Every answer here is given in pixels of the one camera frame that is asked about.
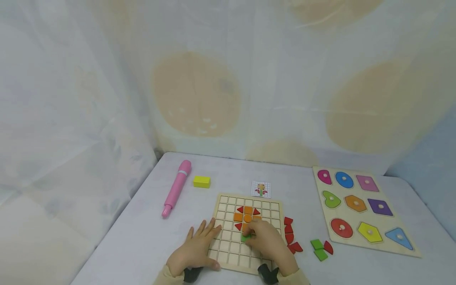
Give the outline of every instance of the white table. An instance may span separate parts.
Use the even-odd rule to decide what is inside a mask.
[[[163,220],[163,202],[184,159],[192,162],[192,172],[176,208]],[[195,175],[209,176],[211,188],[194,188]],[[310,241],[329,238],[311,168],[166,153],[72,285],[152,284],[188,229],[211,217],[217,194],[249,196],[252,180],[270,182],[272,198],[281,200],[285,216],[295,219],[295,240],[304,248],[295,257],[313,285],[456,284],[455,242],[407,182],[393,177],[377,179],[420,248],[422,259],[332,243],[334,256],[320,262]],[[196,284],[262,282],[254,275],[204,270]]]

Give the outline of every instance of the wooden grid board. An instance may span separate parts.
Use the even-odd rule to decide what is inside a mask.
[[[263,258],[260,252],[241,241],[242,226],[239,230],[236,225],[245,227],[250,219],[260,218],[271,223],[285,241],[284,215],[280,201],[220,193],[213,216],[216,218],[215,226],[222,225],[222,230],[212,241],[208,257],[217,260],[224,269],[254,275],[258,275],[258,267],[264,263],[270,270],[277,267],[271,260]]]
[[[374,176],[317,166],[313,171],[333,242],[421,257]]]

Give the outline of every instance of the pink pen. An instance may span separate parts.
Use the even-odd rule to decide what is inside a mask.
[[[184,187],[185,180],[187,179],[187,176],[190,174],[191,170],[192,163],[187,160],[184,160],[181,163],[181,166],[179,166],[179,171],[177,173],[176,179],[174,180],[168,197],[166,198],[165,208],[161,213],[161,216],[163,218],[167,218],[170,215],[171,210],[176,206],[176,202],[179,199],[182,188]]]

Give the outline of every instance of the green square block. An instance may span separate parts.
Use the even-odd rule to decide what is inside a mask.
[[[311,244],[315,250],[323,249],[324,246],[319,239],[311,240]]]
[[[324,261],[328,258],[328,255],[326,254],[324,249],[317,249],[316,251],[314,251],[314,253],[320,261]]]
[[[241,235],[241,242],[245,243],[245,241],[246,241],[246,240],[248,240],[248,239],[250,239],[251,237],[252,237],[252,235],[251,235],[251,234],[249,234],[249,235],[248,235],[248,236],[246,236],[246,237],[245,237],[245,236],[243,236],[243,235]]]

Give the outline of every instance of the purple diamond piece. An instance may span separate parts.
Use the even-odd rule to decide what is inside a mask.
[[[388,204],[383,200],[368,199],[372,211],[379,215],[393,216]]]

